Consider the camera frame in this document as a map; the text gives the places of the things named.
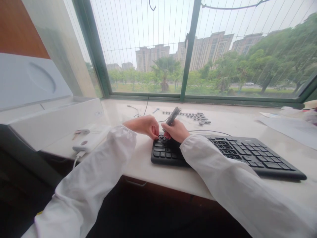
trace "white cable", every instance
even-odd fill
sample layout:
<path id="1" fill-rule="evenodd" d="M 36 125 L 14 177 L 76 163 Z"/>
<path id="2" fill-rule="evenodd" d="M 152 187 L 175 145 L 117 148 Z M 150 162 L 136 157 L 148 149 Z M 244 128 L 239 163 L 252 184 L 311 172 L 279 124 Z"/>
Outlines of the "white cable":
<path id="1" fill-rule="evenodd" d="M 79 158 L 83 157 L 85 153 L 86 153 L 85 151 L 80 151 L 80 152 L 76 155 L 76 159 L 75 159 L 75 161 L 74 161 L 73 169 L 76 167 L 76 162 L 77 162 L 77 160 L 78 160 Z"/>

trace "green window frame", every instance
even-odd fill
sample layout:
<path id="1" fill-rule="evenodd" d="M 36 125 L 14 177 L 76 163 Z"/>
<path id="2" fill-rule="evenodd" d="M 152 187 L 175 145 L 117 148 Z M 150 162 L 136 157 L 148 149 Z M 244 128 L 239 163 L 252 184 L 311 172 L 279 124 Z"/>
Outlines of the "green window frame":
<path id="1" fill-rule="evenodd" d="M 248 105 L 265 107 L 291 106 L 294 108 L 303 108 L 303 103 L 308 100 L 317 99 L 317 71 L 307 80 L 302 87 L 301 92 L 296 98 L 255 98 L 255 97 L 230 97 L 230 96 L 201 96 L 185 95 L 187 79 L 191 64 L 191 57 L 194 46 L 196 28 L 200 11 L 201 0 L 194 0 L 192 12 L 192 21 L 190 31 L 187 35 L 188 46 L 184 67 L 183 82 L 180 94 L 165 93 L 123 93 L 113 92 L 106 68 L 106 62 L 102 53 L 101 42 L 97 31 L 96 22 L 92 11 L 90 0 L 73 0 L 76 15 L 83 32 L 87 49 L 96 70 L 97 77 L 102 87 L 104 98 L 114 99 L 138 99 L 153 101 L 177 101 L 189 103 L 209 103 L 224 105 Z"/>

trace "box lid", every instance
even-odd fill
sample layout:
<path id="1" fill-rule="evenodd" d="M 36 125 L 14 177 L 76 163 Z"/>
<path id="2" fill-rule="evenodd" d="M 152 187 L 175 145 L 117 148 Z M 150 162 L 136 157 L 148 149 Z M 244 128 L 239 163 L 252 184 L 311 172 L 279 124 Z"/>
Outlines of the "box lid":
<path id="1" fill-rule="evenodd" d="M 0 110 L 72 95 L 51 59 L 0 53 Z"/>

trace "sky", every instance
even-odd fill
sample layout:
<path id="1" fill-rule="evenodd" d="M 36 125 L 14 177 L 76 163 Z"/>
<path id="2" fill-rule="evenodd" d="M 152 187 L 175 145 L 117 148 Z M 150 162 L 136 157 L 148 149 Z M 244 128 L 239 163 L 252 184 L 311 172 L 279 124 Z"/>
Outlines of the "sky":
<path id="1" fill-rule="evenodd" d="M 235 8 L 257 4 L 259 0 L 202 0 L 212 7 Z M 64 0 L 84 59 L 91 62 L 72 0 Z M 132 62 L 135 51 L 157 44 L 170 46 L 176 53 L 178 42 L 190 30 L 194 0 L 90 0 L 106 64 Z M 317 0 L 270 0 L 239 10 L 214 10 L 200 7 L 197 38 L 225 31 L 234 34 L 233 41 L 254 33 L 294 27 L 317 12 Z"/>

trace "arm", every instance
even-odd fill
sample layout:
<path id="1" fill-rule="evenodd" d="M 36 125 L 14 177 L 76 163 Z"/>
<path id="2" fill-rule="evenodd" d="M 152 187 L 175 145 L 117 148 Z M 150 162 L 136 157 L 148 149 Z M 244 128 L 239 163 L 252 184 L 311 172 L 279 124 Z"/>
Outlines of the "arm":
<path id="1" fill-rule="evenodd" d="M 246 164 L 223 156 L 208 139 L 189 136 L 187 131 L 182 135 L 181 130 L 168 132 L 172 136 L 177 132 L 175 137 L 182 143 L 185 160 L 202 177 L 216 201 L 252 237 L 317 235 L 315 214 L 271 189 Z"/>
<path id="2" fill-rule="evenodd" d="M 159 125 L 146 116 L 113 128 L 107 140 L 58 184 L 52 200 L 23 237 L 86 237 L 131 158 L 136 144 L 133 131 L 157 138 Z"/>

